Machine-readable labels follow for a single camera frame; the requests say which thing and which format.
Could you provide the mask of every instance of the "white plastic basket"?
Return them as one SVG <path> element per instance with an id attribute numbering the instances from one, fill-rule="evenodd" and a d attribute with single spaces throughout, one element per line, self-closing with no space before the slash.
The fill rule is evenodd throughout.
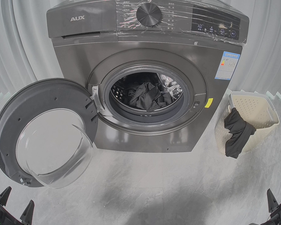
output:
<path id="1" fill-rule="evenodd" d="M 231 92 L 228 105 L 214 129 L 218 149 L 223 154 L 225 154 L 226 141 L 232 137 L 229 130 L 224 127 L 224 119 L 230 113 L 229 105 L 231 109 L 235 107 L 240 116 L 256 128 L 255 134 L 250 136 L 241 154 L 259 146 L 280 124 L 278 114 L 266 95 L 254 92 Z"/>

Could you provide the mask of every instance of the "gray floor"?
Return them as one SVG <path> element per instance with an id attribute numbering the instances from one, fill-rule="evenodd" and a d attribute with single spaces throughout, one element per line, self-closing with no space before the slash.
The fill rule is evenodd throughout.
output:
<path id="1" fill-rule="evenodd" d="M 8 96 L 0 97 L 0 107 Z M 94 149 L 76 182 L 57 190 L 28 188 L 0 170 L 0 192 L 12 187 L 8 210 L 18 218 L 30 199 L 33 224 L 243 224 L 265 222 L 266 190 L 281 202 L 281 123 L 238 159 L 222 155 L 214 127 L 225 97 L 190 153 L 146 154 Z M 281 120 L 281 100 L 273 104 Z"/>

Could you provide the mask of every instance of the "front-loading washing machine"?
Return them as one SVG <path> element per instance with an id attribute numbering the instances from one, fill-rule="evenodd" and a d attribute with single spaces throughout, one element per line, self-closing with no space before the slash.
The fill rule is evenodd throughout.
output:
<path id="1" fill-rule="evenodd" d="M 48 10 L 47 24 L 64 79 L 30 84 L 0 113 L 0 168 L 31 187 L 76 179 L 83 159 L 73 154 L 89 151 L 62 147 L 76 144 L 72 132 L 101 149 L 192 151 L 234 73 L 249 19 L 219 0 L 68 0 Z M 48 154 L 63 159 L 30 169 Z"/>

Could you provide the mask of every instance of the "white curtain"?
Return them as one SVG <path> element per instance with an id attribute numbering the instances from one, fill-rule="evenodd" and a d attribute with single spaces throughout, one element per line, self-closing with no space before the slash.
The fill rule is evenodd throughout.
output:
<path id="1" fill-rule="evenodd" d="M 0 0 L 0 93 L 62 77 L 46 11 L 64 0 Z M 222 0 L 250 18 L 230 90 L 281 94 L 281 0 Z"/>

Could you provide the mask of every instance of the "open door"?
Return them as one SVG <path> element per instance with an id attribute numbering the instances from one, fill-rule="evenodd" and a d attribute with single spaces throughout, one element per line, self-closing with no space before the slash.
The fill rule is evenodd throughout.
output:
<path id="1" fill-rule="evenodd" d="M 37 81 L 17 92 L 0 112 L 0 168 L 30 187 L 61 188 L 88 167 L 97 109 L 80 84 Z"/>

